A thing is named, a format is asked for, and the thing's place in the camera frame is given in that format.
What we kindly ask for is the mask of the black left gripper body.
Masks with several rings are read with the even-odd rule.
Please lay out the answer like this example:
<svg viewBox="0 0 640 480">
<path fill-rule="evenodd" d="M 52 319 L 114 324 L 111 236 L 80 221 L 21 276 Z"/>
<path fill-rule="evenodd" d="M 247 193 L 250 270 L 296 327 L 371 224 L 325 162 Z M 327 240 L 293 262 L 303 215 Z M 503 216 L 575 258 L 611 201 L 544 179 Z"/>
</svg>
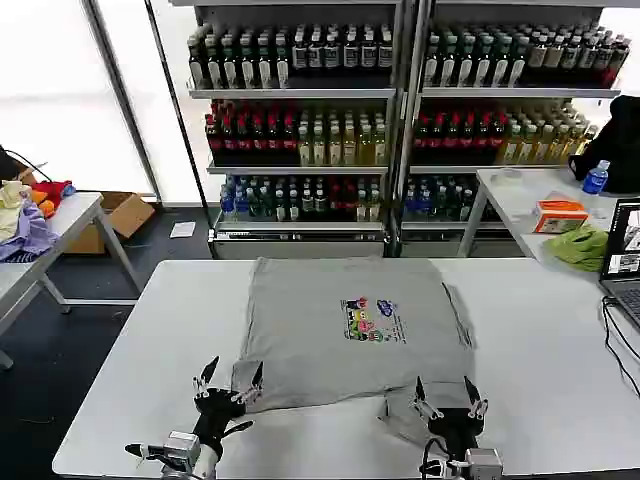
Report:
<svg viewBox="0 0 640 480">
<path fill-rule="evenodd" d="M 210 388 L 207 395 L 197 394 L 194 398 L 200 416 L 192 433 L 216 454 L 223 453 L 222 439 L 229 422 L 246 413 L 246 404 L 237 399 L 238 395 L 236 391 Z"/>
</svg>

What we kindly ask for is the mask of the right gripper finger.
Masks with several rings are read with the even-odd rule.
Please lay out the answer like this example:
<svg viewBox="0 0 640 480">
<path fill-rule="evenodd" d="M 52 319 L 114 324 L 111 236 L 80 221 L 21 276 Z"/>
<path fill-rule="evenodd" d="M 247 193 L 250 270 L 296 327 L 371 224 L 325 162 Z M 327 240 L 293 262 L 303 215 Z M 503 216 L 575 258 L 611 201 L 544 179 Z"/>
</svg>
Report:
<svg viewBox="0 0 640 480">
<path fill-rule="evenodd" d="M 426 391 L 420 377 L 416 378 L 414 398 L 410 402 L 410 406 L 423 420 L 438 420 L 444 417 L 444 413 L 427 400 Z"/>
<path fill-rule="evenodd" d="M 475 384 L 467 377 L 464 377 L 464 384 L 471 402 L 468 416 L 472 419 L 483 419 L 488 410 L 488 400 L 482 398 Z"/>
</svg>

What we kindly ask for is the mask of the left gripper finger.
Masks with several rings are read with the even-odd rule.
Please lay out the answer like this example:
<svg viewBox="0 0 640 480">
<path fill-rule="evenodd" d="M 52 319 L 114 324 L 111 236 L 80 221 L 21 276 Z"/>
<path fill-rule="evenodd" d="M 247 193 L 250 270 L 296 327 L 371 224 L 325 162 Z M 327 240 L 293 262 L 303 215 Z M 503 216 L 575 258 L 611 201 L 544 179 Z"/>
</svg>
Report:
<svg viewBox="0 0 640 480">
<path fill-rule="evenodd" d="M 263 362 L 258 364 L 248 387 L 237 389 L 237 392 L 232 396 L 234 402 L 238 404 L 252 404 L 261 396 L 263 388 L 263 365 Z"/>
<path fill-rule="evenodd" d="M 208 396 L 209 383 L 216 371 L 219 360 L 220 357 L 215 356 L 208 364 L 205 365 L 199 376 L 194 376 L 192 378 L 195 399 L 205 398 Z"/>
</svg>

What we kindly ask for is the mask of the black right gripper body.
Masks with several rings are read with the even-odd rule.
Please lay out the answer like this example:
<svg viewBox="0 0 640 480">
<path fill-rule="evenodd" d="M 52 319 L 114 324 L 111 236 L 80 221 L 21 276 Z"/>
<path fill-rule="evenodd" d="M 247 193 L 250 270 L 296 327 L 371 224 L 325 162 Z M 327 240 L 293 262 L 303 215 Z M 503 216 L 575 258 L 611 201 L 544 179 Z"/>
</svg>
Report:
<svg viewBox="0 0 640 480">
<path fill-rule="evenodd" d="M 443 408 L 441 416 L 428 420 L 431 433 L 441 437 L 447 450 L 467 450 L 478 447 L 478 437 L 484 431 L 484 418 L 478 418 L 467 408 Z"/>
</svg>

